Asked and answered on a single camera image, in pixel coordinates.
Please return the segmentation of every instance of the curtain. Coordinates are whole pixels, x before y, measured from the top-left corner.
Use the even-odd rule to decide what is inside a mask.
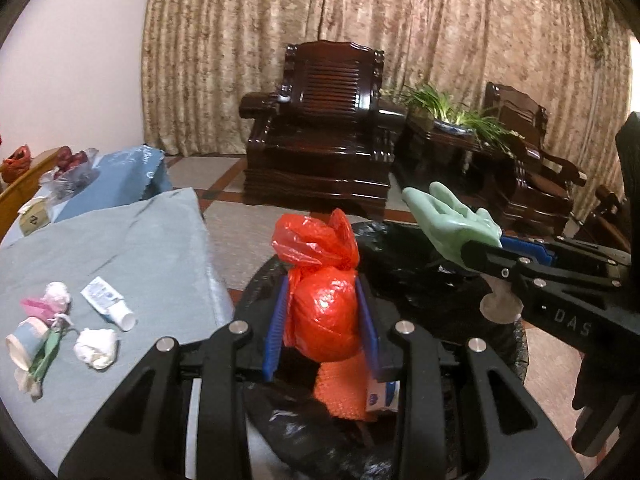
[[[383,49],[396,93],[430,81],[478,106],[488,80],[510,84],[547,108],[546,149],[588,174],[579,218],[598,184],[622,190],[613,138],[628,112],[630,47],[609,0],[149,0],[147,141],[243,152],[240,98],[279,83],[287,43],[317,39]]]

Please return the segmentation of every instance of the black garbage bag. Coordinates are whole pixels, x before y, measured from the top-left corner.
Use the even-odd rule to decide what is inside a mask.
[[[392,301],[400,314],[435,337],[464,344],[481,337],[524,380],[528,359],[520,322],[497,325],[479,311],[491,292],[477,274],[446,262],[416,226],[394,222],[353,225],[360,250],[358,271],[377,296]],[[269,297],[287,266],[274,256],[255,274],[237,311]],[[283,349],[276,381],[247,383],[244,403],[249,419],[273,452],[314,480],[387,480],[393,478],[395,416],[357,424],[333,418],[313,398],[319,365],[295,349]],[[447,442],[454,442],[454,399],[444,381]],[[449,446],[449,470],[458,464]]]
[[[365,447],[353,422],[333,418],[302,386],[245,383],[249,419],[284,463],[313,479],[387,480],[394,444]]]
[[[480,301],[491,292],[485,280],[444,260],[417,226],[361,222],[353,231],[358,271],[375,295],[439,339],[457,344],[484,339],[524,381],[529,359],[522,322],[499,325],[482,316]]]

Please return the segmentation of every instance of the blue gripper pad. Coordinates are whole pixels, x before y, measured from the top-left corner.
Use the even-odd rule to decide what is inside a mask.
[[[262,374],[265,381],[273,381],[273,375],[280,362],[284,323],[287,320],[287,298],[289,297],[289,280],[285,275],[273,309],[273,317],[269,325],[267,337],[264,339],[264,357],[262,358]]]
[[[536,261],[545,266],[550,266],[553,263],[553,257],[546,252],[546,247],[536,242],[526,242],[519,238],[511,238],[510,236],[500,237],[500,243],[502,248],[519,254],[520,256],[530,256],[535,258]]]
[[[380,360],[378,354],[380,348],[378,346],[378,335],[373,326],[373,320],[369,313],[369,305],[367,304],[367,299],[364,295],[364,291],[362,290],[362,284],[360,283],[359,277],[356,277],[356,295],[358,298],[360,339],[362,340],[364,355],[367,359],[369,370],[374,377],[377,377],[380,372]]]

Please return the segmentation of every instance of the wooden side table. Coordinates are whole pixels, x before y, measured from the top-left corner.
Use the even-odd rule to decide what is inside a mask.
[[[480,195],[484,176],[506,157],[475,136],[443,132],[431,116],[412,113],[396,145],[393,173],[401,187],[428,191],[438,181],[469,207],[487,207]]]

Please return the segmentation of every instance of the red bag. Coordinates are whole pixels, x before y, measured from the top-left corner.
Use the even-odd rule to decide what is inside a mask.
[[[360,256],[351,224],[340,210],[329,223],[286,214],[271,245],[289,271],[284,344],[316,362],[348,359],[360,349],[355,279]]]
[[[25,144],[14,151],[13,155],[2,162],[2,180],[11,184],[31,167],[31,151]]]

